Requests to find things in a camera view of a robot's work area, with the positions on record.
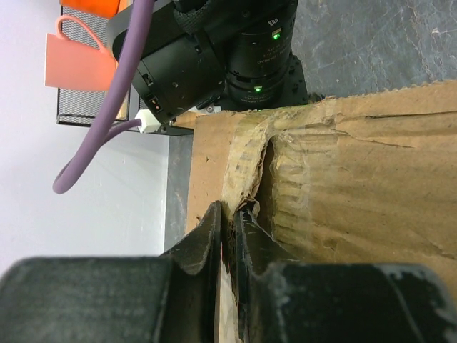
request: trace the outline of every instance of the corrugated cardboard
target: corrugated cardboard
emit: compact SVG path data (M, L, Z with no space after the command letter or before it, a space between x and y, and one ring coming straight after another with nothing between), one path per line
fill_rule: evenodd
M457 300L457 81L208 116L195 135L188 227L215 199L228 219L254 200L271 141L281 244L309 262L425 264Z

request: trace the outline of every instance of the white cable connector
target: white cable connector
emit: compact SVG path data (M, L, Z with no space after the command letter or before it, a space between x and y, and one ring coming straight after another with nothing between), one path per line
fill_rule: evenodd
M136 114L135 119L141 120L141 126L138 126L138 130L142 134L157 132L160 129L160 126L162 126L148 109L140 109Z

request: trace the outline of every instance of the black mesh basket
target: black mesh basket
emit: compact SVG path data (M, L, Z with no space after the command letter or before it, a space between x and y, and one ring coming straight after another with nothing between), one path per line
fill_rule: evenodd
M140 98L139 99L139 109L148 109L148 107L146 106L146 104L144 103L143 99Z
M61 7L61 14L68 14L82 20L106 46L107 19L83 13L65 6ZM98 48L95 41L89 36L86 30L73 21L64 21L62 24L62 31L74 41L80 41L81 43ZM85 127L91 126L99 112L104 97L104 91L73 91L70 89L59 89L57 92L57 124ZM114 124L129 120L128 113L131 104L130 94L128 94L127 99L129 99L129 101L126 109L126 118L117 119Z

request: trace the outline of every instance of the white wall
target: white wall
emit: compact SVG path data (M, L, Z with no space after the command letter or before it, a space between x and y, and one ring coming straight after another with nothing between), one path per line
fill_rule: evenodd
M36 255L161 253L168 138L122 134L73 189L54 194L54 177L86 133L56 124L56 90L43 85L59 2L1 6L0 274Z

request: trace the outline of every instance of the cardboard box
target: cardboard box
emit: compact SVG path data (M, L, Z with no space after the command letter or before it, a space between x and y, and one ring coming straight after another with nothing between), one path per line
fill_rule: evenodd
M457 301L456 190L457 81L218 114L196 120L188 230L213 200L230 220L267 199L261 215L303 260L424 264Z

